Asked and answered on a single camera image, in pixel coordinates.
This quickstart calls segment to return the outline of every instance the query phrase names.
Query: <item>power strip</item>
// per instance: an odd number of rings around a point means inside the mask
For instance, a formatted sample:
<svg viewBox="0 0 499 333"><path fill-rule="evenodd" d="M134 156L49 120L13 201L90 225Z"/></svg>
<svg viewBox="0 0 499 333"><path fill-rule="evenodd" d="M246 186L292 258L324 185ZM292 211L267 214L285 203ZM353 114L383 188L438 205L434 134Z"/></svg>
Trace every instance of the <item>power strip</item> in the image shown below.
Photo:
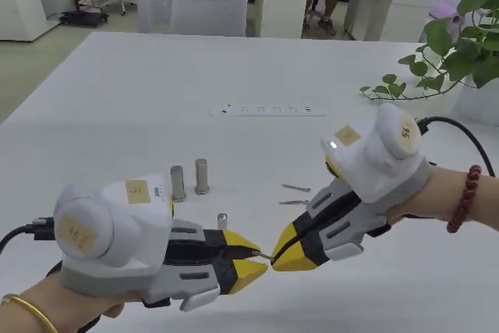
<svg viewBox="0 0 499 333"><path fill-rule="evenodd" d="M239 105L227 104L210 110L212 116L254 117L321 117L327 115L323 108L316 105Z"/></svg>

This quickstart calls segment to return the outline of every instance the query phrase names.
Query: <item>gray plastic casing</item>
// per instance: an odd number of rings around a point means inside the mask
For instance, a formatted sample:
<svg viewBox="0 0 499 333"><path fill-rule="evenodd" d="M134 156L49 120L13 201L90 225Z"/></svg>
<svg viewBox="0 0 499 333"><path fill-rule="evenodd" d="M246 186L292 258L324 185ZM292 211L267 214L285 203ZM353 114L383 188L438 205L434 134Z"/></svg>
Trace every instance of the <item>gray plastic casing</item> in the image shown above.
<svg viewBox="0 0 499 333"><path fill-rule="evenodd" d="M365 234L386 225L388 209L418 193L430 178L431 170L431 165L423 158L416 172L389 194L372 204L359 203L345 217L320 230L319 237L326 256L331 260L342 260L362 253L361 243ZM309 202L306 210L315 218L339 197L351 192L345 181L335 179Z"/></svg>
<svg viewBox="0 0 499 333"><path fill-rule="evenodd" d="M204 241L203 228L193 222L174 218L170 240L179 239ZM111 296L137 291L149 304L166 298L183 299L180 309L184 311L192 309L189 301L196 297L203 302L195 303L194 308L212 302L220 294L212 265L186 267L164 264L157 274L151 276L95 278L65 267L63 260L61 283L69 289L90 296Z"/></svg>

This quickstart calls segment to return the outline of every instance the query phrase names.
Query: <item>hand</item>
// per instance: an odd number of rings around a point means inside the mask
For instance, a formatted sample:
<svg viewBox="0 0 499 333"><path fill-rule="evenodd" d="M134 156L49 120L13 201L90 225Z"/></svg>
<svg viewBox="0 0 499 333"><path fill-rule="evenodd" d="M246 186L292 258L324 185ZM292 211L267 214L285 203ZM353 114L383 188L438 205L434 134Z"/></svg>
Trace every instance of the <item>hand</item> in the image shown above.
<svg viewBox="0 0 499 333"><path fill-rule="evenodd" d="M388 223L396 224L404 214L449 221L458 206L466 173L434 167L425 187L403 204L388 211Z"/></svg>
<svg viewBox="0 0 499 333"><path fill-rule="evenodd" d="M84 296L64 288L59 273L48 276L21 296L40 308L60 333L76 333L101 314L115 318L125 303L140 301L132 292L118 296Z"/></svg>

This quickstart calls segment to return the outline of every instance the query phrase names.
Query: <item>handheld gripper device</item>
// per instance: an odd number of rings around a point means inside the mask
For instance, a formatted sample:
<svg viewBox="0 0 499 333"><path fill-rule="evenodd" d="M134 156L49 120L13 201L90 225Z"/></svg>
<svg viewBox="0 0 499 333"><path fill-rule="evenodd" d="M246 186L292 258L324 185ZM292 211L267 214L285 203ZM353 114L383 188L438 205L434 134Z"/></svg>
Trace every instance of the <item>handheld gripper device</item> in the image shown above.
<svg viewBox="0 0 499 333"><path fill-rule="evenodd" d="M385 233L387 210L419 192L431 165L420 151L416 121L391 104L377 117L321 140L335 176L288 225L272 254L276 271L306 271L363 252L365 234Z"/></svg>
<svg viewBox="0 0 499 333"><path fill-rule="evenodd" d="M230 230L204 229L172 217L162 175L114 182L100 190L68 186L55 206L63 252L61 283L90 296L138 292L147 308L180 299L187 312L234 294L267 265L260 248ZM79 330L88 331L98 319Z"/></svg>

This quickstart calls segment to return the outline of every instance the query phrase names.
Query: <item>red bead bracelet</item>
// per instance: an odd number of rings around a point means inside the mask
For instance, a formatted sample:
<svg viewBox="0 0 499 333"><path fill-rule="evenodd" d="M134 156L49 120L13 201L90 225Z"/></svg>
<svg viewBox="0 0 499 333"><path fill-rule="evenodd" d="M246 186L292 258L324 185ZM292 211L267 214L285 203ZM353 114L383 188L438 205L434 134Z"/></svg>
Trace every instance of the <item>red bead bracelet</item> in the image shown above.
<svg viewBox="0 0 499 333"><path fill-rule="evenodd" d="M468 216L469 209L475 198L476 188L478 187L478 180L482 169L479 165L472 165L466 176L465 189L462 192L461 200L459 201L458 208L455 210L454 216L447 223L447 231L449 233L456 233L461 228L462 223Z"/></svg>

